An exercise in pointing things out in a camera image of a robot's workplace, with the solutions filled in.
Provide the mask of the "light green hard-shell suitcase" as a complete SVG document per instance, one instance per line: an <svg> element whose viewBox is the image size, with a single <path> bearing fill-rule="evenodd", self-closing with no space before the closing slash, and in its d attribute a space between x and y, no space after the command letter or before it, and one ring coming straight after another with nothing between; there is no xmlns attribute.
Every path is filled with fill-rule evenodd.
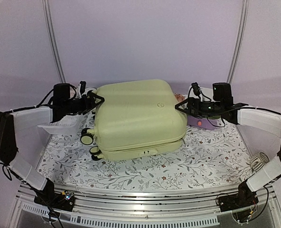
<svg viewBox="0 0 281 228"><path fill-rule="evenodd" d="M96 108L94 126L84 128L80 141L96 143L94 160L120 161L173 152L186 135L187 116L170 85L160 79L109 84L95 92L104 98Z"/></svg>

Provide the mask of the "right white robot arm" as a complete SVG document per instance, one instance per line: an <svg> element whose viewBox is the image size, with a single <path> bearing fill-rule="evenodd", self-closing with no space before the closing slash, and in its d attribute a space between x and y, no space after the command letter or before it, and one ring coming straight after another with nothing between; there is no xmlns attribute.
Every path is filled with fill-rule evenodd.
<svg viewBox="0 0 281 228"><path fill-rule="evenodd" d="M175 105L176 110L195 118L219 117L242 128L242 136L248 148L255 147L271 156L251 177L238 186L234 203L244 207L257 190L281 177L281 112L233 101L229 83L214 83L212 98L206 96L197 83L192 83L186 99Z"/></svg>

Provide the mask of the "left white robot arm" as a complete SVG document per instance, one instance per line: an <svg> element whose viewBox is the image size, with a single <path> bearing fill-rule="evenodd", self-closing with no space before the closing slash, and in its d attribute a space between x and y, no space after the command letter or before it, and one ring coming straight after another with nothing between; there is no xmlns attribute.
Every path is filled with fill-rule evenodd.
<svg viewBox="0 0 281 228"><path fill-rule="evenodd" d="M48 206L55 206L59 197L54 184L35 171L19 154L16 132L40 124L54 123L67 115L85 115L105 99L93 90L86 89L86 82L78 86L60 83L53 86L41 102L34 106L0 111L0 166L9 180L12 175L28 184Z"/></svg>

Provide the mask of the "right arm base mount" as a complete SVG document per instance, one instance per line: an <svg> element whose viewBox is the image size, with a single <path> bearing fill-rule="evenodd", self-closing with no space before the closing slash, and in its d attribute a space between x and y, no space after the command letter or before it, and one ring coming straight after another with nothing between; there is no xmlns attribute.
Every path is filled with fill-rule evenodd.
<svg viewBox="0 0 281 228"><path fill-rule="evenodd" d="M215 203L221 212L231 211L236 222L247 223L257 212L259 200L256 192L252 192L246 181L243 181L236 194L220 193Z"/></svg>

